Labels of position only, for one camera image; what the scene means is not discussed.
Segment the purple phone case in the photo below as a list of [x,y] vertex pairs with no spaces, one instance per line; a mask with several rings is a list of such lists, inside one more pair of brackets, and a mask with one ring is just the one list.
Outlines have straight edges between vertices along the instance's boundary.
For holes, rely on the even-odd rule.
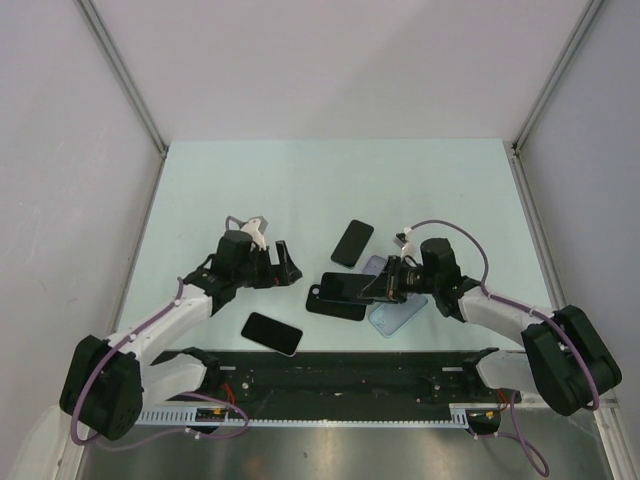
[[385,257],[372,255],[362,268],[361,273],[363,275],[378,276],[382,273],[386,264],[387,259]]

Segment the black phone case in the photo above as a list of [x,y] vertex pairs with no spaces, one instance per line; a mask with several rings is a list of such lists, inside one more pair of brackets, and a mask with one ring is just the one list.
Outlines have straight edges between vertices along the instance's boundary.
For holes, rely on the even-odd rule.
[[319,293],[320,286],[312,284],[305,304],[308,312],[354,322],[360,322],[364,319],[367,311],[366,305],[324,301],[319,298]]

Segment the blue-edged black phone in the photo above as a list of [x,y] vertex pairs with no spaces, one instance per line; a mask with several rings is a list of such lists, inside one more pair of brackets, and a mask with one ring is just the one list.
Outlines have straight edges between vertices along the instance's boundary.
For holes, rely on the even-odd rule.
[[374,279],[373,275],[325,272],[321,278],[318,297],[326,302],[371,305],[374,299],[360,298],[359,294]]

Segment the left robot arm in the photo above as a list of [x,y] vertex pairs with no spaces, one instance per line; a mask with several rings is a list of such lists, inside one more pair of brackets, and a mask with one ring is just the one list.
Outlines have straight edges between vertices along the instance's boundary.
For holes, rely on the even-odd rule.
[[217,249],[179,279],[164,306],[105,339],[88,335],[76,346],[61,392],[60,409],[71,418],[70,437],[86,446],[121,439],[141,412],[176,396],[207,400],[221,387],[220,362],[190,347],[169,360],[158,357],[179,337],[212,318],[242,288],[286,287],[302,277],[285,241],[273,263],[261,232],[229,230]]

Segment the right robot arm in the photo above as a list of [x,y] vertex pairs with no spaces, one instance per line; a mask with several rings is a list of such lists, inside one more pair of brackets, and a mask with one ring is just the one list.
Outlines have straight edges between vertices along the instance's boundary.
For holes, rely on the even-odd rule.
[[431,296],[442,316],[489,329],[519,345],[487,348],[461,376],[463,393],[484,401],[496,389],[539,395],[556,413],[597,409],[602,394],[621,383],[622,372],[586,313],[567,305],[545,310],[491,292],[462,274],[448,240],[420,246],[421,263],[388,258],[382,272],[358,296],[401,304],[412,294]]

